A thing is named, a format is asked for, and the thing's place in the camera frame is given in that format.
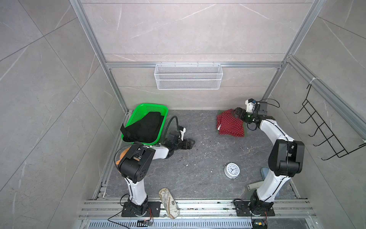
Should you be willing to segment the black skirt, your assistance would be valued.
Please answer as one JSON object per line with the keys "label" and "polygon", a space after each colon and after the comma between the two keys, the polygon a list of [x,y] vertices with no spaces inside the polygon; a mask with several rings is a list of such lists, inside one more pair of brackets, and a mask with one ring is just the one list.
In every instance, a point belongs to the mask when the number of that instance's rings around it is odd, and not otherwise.
{"label": "black skirt", "polygon": [[149,112],[128,127],[122,125],[120,128],[122,139],[124,142],[152,143],[159,135],[163,120],[164,116],[161,113]]}

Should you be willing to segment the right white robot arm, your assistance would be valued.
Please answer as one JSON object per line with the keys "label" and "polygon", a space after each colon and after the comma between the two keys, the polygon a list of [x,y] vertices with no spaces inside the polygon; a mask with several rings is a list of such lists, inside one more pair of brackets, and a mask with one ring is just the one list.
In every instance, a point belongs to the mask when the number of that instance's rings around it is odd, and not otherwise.
{"label": "right white robot arm", "polygon": [[285,133],[275,118],[268,115],[267,102],[248,99],[245,104],[245,109],[234,109],[233,116],[247,124],[255,124],[256,129],[263,131],[273,144],[268,158],[269,172],[249,202],[251,214],[260,216],[272,208],[285,183],[302,171],[305,145]]}

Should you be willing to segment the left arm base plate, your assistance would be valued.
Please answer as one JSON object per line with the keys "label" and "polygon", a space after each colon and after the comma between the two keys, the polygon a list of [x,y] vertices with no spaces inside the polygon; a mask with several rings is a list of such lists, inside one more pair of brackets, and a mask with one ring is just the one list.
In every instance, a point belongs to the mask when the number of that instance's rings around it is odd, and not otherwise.
{"label": "left arm base plate", "polygon": [[142,205],[136,205],[130,201],[125,202],[121,213],[122,217],[159,217],[161,210],[161,202],[149,201]]}

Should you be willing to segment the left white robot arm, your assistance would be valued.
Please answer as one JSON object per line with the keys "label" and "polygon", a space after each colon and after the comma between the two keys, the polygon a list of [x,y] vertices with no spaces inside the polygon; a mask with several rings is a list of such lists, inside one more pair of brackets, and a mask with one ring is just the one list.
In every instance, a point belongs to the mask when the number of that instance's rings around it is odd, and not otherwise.
{"label": "left white robot arm", "polygon": [[129,190],[129,201],[134,207],[145,209],[148,195],[144,187],[144,178],[153,160],[167,159],[177,150],[190,150],[195,141],[185,138],[185,128],[179,126],[171,131],[162,144],[148,146],[134,142],[115,153],[114,165],[125,179]]}

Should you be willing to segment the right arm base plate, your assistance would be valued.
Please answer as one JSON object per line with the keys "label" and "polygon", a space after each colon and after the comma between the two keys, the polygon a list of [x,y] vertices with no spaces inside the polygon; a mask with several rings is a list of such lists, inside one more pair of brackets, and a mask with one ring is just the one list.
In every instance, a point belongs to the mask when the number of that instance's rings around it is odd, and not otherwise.
{"label": "right arm base plate", "polygon": [[273,202],[257,201],[256,203],[252,203],[236,198],[233,200],[233,204],[239,217],[275,216]]}

